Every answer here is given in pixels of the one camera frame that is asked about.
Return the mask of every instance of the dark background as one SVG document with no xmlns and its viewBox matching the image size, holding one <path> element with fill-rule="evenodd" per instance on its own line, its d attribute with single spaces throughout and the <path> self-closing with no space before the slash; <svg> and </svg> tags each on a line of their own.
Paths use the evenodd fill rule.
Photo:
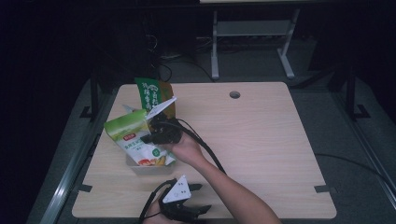
<svg viewBox="0 0 396 224">
<path fill-rule="evenodd" d="M 395 4 L 362 2 L 303 7 L 294 38 L 312 35 L 318 40 L 313 70 L 339 62 L 353 65 L 396 122 Z M 0 2 L 2 222 L 26 221 L 92 72 L 104 91 L 134 77 L 156 76 L 149 65 L 158 59 L 147 52 L 142 15 L 83 3 Z M 194 37 L 210 35 L 210 16 L 205 11 L 156 13 L 157 23 L 150 29 L 164 49 L 180 47 L 193 56 Z"/>
</svg>

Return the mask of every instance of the black cable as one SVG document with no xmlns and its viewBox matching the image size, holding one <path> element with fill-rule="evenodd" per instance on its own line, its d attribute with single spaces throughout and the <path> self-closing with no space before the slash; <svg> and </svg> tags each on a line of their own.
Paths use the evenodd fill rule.
<svg viewBox="0 0 396 224">
<path fill-rule="evenodd" d="M 187 126 L 189 126 L 189 128 L 195 133 L 195 135 L 197 135 L 197 137 L 202 139 L 201 136 L 190 126 L 190 124 L 186 120 L 184 120 L 184 119 L 177 119 L 177 120 L 181 121 L 181 122 L 185 123 Z"/>
<path fill-rule="evenodd" d="M 198 137 L 197 135 L 195 135 L 192 131 L 190 131 L 189 129 L 183 127 L 183 126 L 179 126 L 170 122 L 158 122 L 156 124 L 164 124 L 164 125 L 168 125 L 168 126 L 172 126 L 175 127 L 179 130 L 181 130 L 182 132 L 188 134 L 191 138 L 193 138 L 199 145 L 201 145 L 201 147 L 203 147 L 207 153 L 209 154 L 209 156 L 212 158 L 212 160 L 215 162 L 215 164 L 218 166 L 219 170 L 221 170 L 224 174 L 226 174 L 224 168 L 222 167 L 219 159 L 216 157 L 215 153 L 213 152 L 213 150 L 204 142 L 204 140 L 202 140 L 202 138 Z"/>
<path fill-rule="evenodd" d="M 155 216 L 159 215 L 160 213 L 161 213 L 161 212 L 158 212 L 158 213 L 156 213 L 156 214 L 154 214 L 154 215 L 151 215 L 151 216 L 145 217 L 144 219 L 147 219 L 147 218 L 150 218 L 150 217 L 155 217 Z"/>
<path fill-rule="evenodd" d="M 204 73 L 206 74 L 206 76 L 209 77 L 211 81 L 213 81 L 213 82 L 215 81 L 215 80 L 209 75 L 209 73 L 207 73 L 206 70 L 205 70 L 201 65 L 199 65 L 198 63 L 193 63 L 193 62 L 189 62 L 189 61 L 184 61 L 184 62 L 167 62 L 167 63 L 191 63 L 191 64 L 197 66 L 198 68 L 200 68 L 202 71 L 204 71 Z"/>
<path fill-rule="evenodd" d="M 161 74 L 160 74 L 160 76 L 159 76 L 159 79 L 160 79 L 161 81 L 163 81 L 163 82 L 168 82 L 168 81 L 171 79 L 172 75 L 173 75 L 172 69 L 171 69 L 170 67 L 166 66 L 166 65 L 163 64 L 163 63 L 160 63 L 160 64 L 158 64 L 158 65 L 159 65 L 159 66 L 163 66 L 164 68 L 168 69 L 168 71 L 169 71 L 169 77 L 168 77 L 167 79 L 163 79 L 163 77 L 161 76 Z"/>
<path fill-rule="evenodd" d="M 348 162 L 351 162 L 351 163 L 353 163 L 353 164 L 355 164 L 355 165 L 358 165 L 359 167 L 361 167 L 361 168 L 363 168 L 363 169 L 365 169 L 365 170 L 367 170 L 367 171 L 373 173 L 374 175 L 377 175 L 378 177 L 380 177 L 380 178 L 387 184 L 388 188 L 389 188 L 390 191 L 393 193 L 393 195 L 396 196 L 396 189 L 391 185 L 391 183 L 389 182 L 389 180 L 388 180 L 387 178 L 385 178 L 383 175 L 381 175 L 377 170 L 371 168 L 370 166 L 365 165 L 365 164 L 362 164 L 362 163 L 359 163 L 359 162 L 357 162 L 357 161 L 350 160 L 350 159 L 348 159 L 348 158 L 339 157 L 339 156 L 334 156 L 334 155 L 330 155 L 330 154 L 314 153 L 314 155 L 315 155 L 315 156 L 322 156 L 322 157 L 336 158 L 336 159 L 341 160 L 341 161 L 348 161 Z"/>
<path fill-rule="evenodd" d="M 141 224 L 141 223 L 143 223 L 143 220 L 144 220 L 145 218 L 149 218 L 149 217 L 145 217 L 145 215 L 146 215 L 147 211 L 149 210 L 149 206 L 152 204 L 152 201 L 154 201 L 154 198 L 155 198 L 155 195 L 157 194 L 157 192 L 158 192 L 163 186 L 165 186 L 165 185 L 172 185 L 172 184 L 175 184 L 176 182 L 177 182 L 176 179 L 166 180 L 165 182 L 161 183 L 161 185 L 158 186 L 154 191 L 151 192 L 151 194 L 149 195 L 148 200 L 147 200 L 145 206 L 143 207 L 142 213 L 140 213 L 140 217 L 139 217 L 139 220 L 138 220 L 137 223 Z"/>
</svg>

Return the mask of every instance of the snack package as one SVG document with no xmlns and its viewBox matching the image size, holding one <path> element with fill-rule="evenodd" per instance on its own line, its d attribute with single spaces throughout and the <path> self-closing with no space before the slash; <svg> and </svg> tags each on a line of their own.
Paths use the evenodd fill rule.
<svg viewBox="0 0 396 224">
<path fill-rule="evenodd" d="M 142 108 L 149 112 L 154 106 L 172 98 L 173 90 L 169 83 L 150 78 L 137 77 L 134 79 L 140 92 Z M 176 116 L 175 104 L 171 104 L 163 111 L 166 117 Z"/>
<path fill-rule="evenodd" d="M 168 165 L 175 160 L 168 153 L 153 144 L 145 144 L 140 138 L 150 134 L 146 121 L 147 110 L 140 109 L 132 113 L 110 120 L 104 124 L 106 133 L 135 162 L 144 166 Z"/>
</svg>

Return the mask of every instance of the table top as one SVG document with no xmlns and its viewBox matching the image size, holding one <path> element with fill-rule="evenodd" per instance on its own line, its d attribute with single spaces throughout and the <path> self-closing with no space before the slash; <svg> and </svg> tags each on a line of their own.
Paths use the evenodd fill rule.
<svg viewBox="0 0 396 224">
<path fill-rule="evenodd" d="M 186 120 L 212 148 L 227 174 L 264 199 L 280 218 L 333 218 L 336 210 L 288 87 L 281 82 L 172 84 L 177 118 Z M 238 91 L 240 97 L 230 97 Z M 120 88 L 108 119 L 141 108 L 136 85 Z M 103 132 L 73 207 L 75 217 L 139 217 L 162 182 L 186 175 L 204 186 L 186 205 L 212 204 L 200 218 L 232 217 L 216 192 L 189 165 L 171 175 L 136 175 L 126 154 Z"/>
</svg>

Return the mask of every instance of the floor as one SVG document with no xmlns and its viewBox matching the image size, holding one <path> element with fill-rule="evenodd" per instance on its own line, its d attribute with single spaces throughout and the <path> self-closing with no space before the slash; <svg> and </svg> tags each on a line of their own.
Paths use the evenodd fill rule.
<svg viewBox="0 0 396 224">
<path fill-rule="evenodd" d="M 313 39 L 292 41 L 288 57 L 296 76 L 293 80 L 286 78 L 277 58 L 276 48 L 279 47 L 279 40 L 263 40 L 260 46 L 240 46 L 233 52 L 221 51 L 220 79 L 217 82 L 281 81 L 291 87 L 316 73 L 308 71 L 315 45 L 316 41 Z M 177 54 L 178 52 L 172 50 L 165 52 L 167 58 Z M 163 65 L 159 66 L 159 72 L 163 79 L 170 77 L 170 83 L 212 81 L 209 78 L 208 51 L 198 53 L 194 59 L 182 55 L 172 60 L 164 60 Z M 330 78 L 331 75 L 328 75 L 304 89 L 290 88 L 290 93 L 311 146 L 318 154 L 317 160 L 323 177 L 331 188 L 337 216 L 331 220 L 282 221 L 290 224 L 395 223 L 395 204 L 390 201 L 378 176 L 362 166 L 374 167 L 367 156 L 367 148 L 370 148 L 382 162 L 389 176 L 396 176 L 396 126 L 376 102 L 370 88 L 359 79 L 356 104 L 364 105 L 371 117 L 352 121 L 344 110 L 345 88 L 339 92 L 330 92 L 327 89 Z M 84 107 L 91 104 L 90 82 L 81 90 L 27 223 L 39 223 L 40 220 L 46 223 L 42 218 L 56 188 L 63 180 L 71 158 L 77 150 L 91 146 L 92 143 L 87 145 L 86 139 L 94 140 L 94 137 L 101 133 L 100 124 L 106 120 L 116 94 L 117 90 L 100 94 L 100 116 L 90 121 L 80 117 Z M 78 169 L 76 181 L 67 191 L 68 197 L 60 209 L 59 216 L 56 217 L 56 223 L 134 223 L 135 219 L 132 218 L 83 219 L 72 216 L 71 209 L 93 152 L 94 147 L 89 150 L 83 166 Z M 209 221 L 220 222 L 235 223 L 233 220 Z"/>
</svg>

